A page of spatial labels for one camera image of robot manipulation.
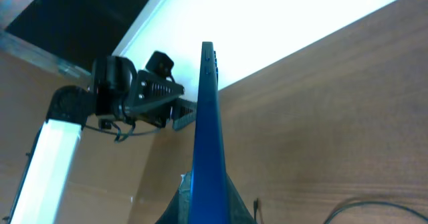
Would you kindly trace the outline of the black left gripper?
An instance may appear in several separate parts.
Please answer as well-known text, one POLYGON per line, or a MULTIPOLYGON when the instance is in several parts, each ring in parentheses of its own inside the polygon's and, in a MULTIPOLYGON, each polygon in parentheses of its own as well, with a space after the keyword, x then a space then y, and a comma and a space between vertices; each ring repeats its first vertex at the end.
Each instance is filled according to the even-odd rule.
POLYGON ((144 70, 137 73, 128 58, 110 55, 96 59, 90 91, 100 128, 112 128, 115 122, 132 126, 138 121, 164 128, 167 118, 149 111, 175 99, 173 129, 181 130, 196 121, 197 103, 178 98, 185 91, 182 85, 144 70))

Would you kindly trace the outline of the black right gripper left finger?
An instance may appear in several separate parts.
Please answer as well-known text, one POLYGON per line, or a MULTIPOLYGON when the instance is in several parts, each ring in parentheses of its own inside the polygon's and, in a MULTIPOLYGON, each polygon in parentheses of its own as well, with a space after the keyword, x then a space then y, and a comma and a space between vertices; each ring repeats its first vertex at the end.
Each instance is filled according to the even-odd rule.
POLYGON ((187 224, 191 199, 191 172, 181 175, 181 183, 156 224, 187 224))

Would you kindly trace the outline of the blue Galaxy smartphone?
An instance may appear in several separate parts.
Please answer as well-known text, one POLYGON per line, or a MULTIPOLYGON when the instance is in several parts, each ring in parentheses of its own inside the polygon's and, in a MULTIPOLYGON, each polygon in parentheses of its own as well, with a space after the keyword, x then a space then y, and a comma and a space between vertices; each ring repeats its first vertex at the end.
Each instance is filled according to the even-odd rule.
POLYGON ((217 75, 213 43, 204 41, 201 48, 189 223, 231 222, 217 75))

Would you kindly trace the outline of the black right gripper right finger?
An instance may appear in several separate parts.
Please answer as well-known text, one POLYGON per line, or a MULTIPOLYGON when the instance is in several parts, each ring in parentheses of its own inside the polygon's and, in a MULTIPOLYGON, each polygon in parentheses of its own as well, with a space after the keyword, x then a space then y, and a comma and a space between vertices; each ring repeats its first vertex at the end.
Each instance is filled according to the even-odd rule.
POLYGON ((256 224, 257 200, 253 202, 253 215, 251 215, 229 176, 227 176, 227 193, 231 224, 256 224))

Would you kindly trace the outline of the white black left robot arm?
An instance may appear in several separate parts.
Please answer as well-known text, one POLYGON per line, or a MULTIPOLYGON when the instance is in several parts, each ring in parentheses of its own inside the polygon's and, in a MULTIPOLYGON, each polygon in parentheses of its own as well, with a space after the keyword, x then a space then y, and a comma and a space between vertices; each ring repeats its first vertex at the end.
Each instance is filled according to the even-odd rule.
POLYGON ((145 69, 137 70, 119 56, 98 58, 92 81, 57 89, 27 153, 17 194, 2 223, 53 223, 62 199, 74 154, 87 120, 98 118, 97 132, 111 134, 116 143, 137 136, 136 122, 178 131, 196 119, 197 103, 183 99, 185 89, 172 75, 173 61, 156 51, 145 69))

